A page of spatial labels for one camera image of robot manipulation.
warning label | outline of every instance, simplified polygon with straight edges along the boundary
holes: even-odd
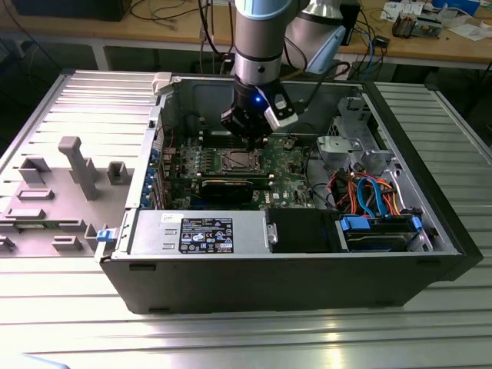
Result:
[[[179,251],[182,254],[232,253],[232,219],[199,218],[181,221]]]

robotic arm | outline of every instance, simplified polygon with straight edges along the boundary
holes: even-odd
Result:
[[[279,79],[285,37],[306,55],[307,71],[325,72],[345,33],[339,4],[340,0],[235,0],[234,100],[221,122],[248,149],[264,145],[269,134],[294,124],[304,111],[302,101],[293,103]],[[295,53],[292,48],[289,56]],[[300,61],[300,55],[294,60]]]

workbench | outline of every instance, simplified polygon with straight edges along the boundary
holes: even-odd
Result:
[[[155,0],[153,4],[157,8],[159,4],[167,5],[170,2],[171,0]],[[381,10],[376,11],[382,8],[384,3],[384,0],[362,0],[364,12],[376,33],[391,40],[384,62],[397,65],[485,69],[492,59],[492,41],[489,38],[474,42],[446,29],[437,39],[393,37],[391,35],[393,23],[381,22],[379,20]],[[0,5],[0,38],[28,40],[26,34],[18,29],[2,7],[3,5]],[[195,1],[187,2],[179,8],[179,12],[193,8],[196,8]],[[135,12],[144,17],[150,16],[145,4],[139,5]],[[176,14],[176,9],[167,12],[162,14]],[[480,8],[476,16],[492,18],[492,11]],[[138,19],[129,13],[121,22],[18,15],[16,18],[26,31],[40,42],[90,45],[100,70],[111,69],[111,63],[105,53],[105,47],[108,46],[195,51],[200,48],[201,21],[198,12],[176,18],[175,31],[151,21]],[[228,8],[216,6],[214,19],[214,41],[219,51],[226,52],[231,44]],[[361,36],[354,35],[349,46],[340,47],[337,59],[352,63],[361,60],[366,51],[367,47]],[[376,54],[380,55],[381,50],[377,49]]]
[[[56,153],[61,135],[83,137],[101,168],[115,159],[95,154],[107,142],[138,147],[156,103],[152,79],[153,74],[131,72],[61,75],[0,159],[2,199],[16,192],[20,179],[12,177],[13,169],[26,150],[43,154],[50,165],[68,165]],[[3,254],[2,353],[30,353],[71,369],[492,365],[492,169],[483,159],[490,151],[479,148],[481,141],[464,121],[443,118],[444,111],[456,112],[439,102],[439,92],[423,85],[376,86],[484,255],[462,278],[432,284],[404,307],[136,315],[92,257]],[[464,148],[467,137],[482,158]],[[450,146],[453,155],[445,151]],[[135,161],[128,153],[130,168]],[[3,211],[6,205],[0,205]]]

blue cable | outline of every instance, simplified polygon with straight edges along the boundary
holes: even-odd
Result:
[[[383,203],[383,195],[381,194],[381,189],[379,188],[379,185],[377,185],[376,181],[372,178],[362,178],[357,184],[357,201],[359,202],[359,205],[369,214],[369,216],[371,216],[371,218],[376,218],[372,210],[366,206],[362,197],[362,188],[365,181],[369,181],[374,187],[374,196],[376,198],[376,204],[377,209],[379,210],[379,214],[387,216],[387,209]]]
[[[366,32],[364,32],[360,29],[358,29],[357,32],[361,33],[361,35],[363,35],[367,39],[367,42],[369,43],[369,50],[371,51],[369,63],[367,64],[366,71],[364,72],[364,75],[362,76],[362,81],[364,81],[367,77],[367,73],[369,72],[369,68],[371,67],[372,59],[374,58],[374,45],[372,45],[371,37]]]

metal slotted surface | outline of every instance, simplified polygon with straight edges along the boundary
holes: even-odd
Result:
[[[490,150],[441,93],[376,85],[477,246],[492,248]]]
[[[466,143],[457,136],[443,137]],[[436,175],[449,175],[438,163]],[[456,185],[467,183],[461,177]],[[2,350],[75,369],[490,367],[492,232],[474,233],[482,263],[405,307],[385,309],[141,316],[128,311],[92,258],[0,259]]]
[[[63,136],[77,135],[81,153],[92,158],[96,168],[107,168],[111,161],[124,161],[134,168],[155,106],[152,79],[151,73],[100,71],[60,76],[33,114],[31,129],[2,168],[0,212],[22,181],[17,168],[26,156],[42,156],[51,168],[70,168],[58,151]]]

